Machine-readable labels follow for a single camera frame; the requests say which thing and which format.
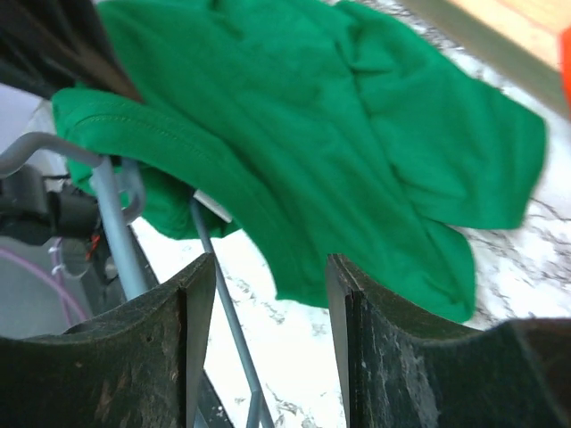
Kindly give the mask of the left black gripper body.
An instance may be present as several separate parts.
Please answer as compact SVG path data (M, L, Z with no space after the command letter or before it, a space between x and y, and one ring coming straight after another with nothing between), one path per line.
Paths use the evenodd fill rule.
M81 83L142 101L91 1L2 0L1 82L46 100Z

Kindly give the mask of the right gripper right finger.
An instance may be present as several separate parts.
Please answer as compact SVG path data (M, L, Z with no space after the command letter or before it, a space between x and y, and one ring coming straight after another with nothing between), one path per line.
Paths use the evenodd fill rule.
M569 426L568 319L479 331L403 299L344 256L328 258L326 277L348 426Z

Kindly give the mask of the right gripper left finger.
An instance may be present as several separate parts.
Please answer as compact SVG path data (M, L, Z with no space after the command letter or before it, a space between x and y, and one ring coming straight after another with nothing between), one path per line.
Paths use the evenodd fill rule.
M4 427L202 427L215 260L60 335L1 341Z

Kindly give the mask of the blue grey plastic hanger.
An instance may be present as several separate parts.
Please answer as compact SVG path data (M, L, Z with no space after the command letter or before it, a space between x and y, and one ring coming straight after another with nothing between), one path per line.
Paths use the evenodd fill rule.
M1 156L2 177L9 177L18 171L36 151L41 149L58 152L88 165L93 170L93 182L103 218L104 231L109 235L112 251L117 251L119 239L126 240L128 238L128 228L122 224L124 219L122 210L128 207L128 195L118 189L110 159L81 149L57 136L33 132L21 136L3 152ZM135 164L131 160L125 160L123 168L129 163ZM205 254L212 255L215 260L216 290L214 300L220 299L223 303L251 391L247 425L250 427L270 427L273 424L272 417L253 367L242 329L237 321L236 311L229 299L228 289L222 278L218 260L213 251L207 251ZM141 294L138 290L142 283L142 275L137 271L135 253L132 250L126 250L115 260L122 277L126 302L145 294L146 292Z

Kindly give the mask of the green t shirt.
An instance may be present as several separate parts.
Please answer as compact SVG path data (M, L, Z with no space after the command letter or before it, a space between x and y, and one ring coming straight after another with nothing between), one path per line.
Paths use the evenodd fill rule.
M197 188L269 263L280 300L327 305L327 256L462 323L476 306L463 227L515 229L542 171L542 119L398 20L350 1L105 1L140 102L86 86L57 133L139 162L144 219L197 232Z

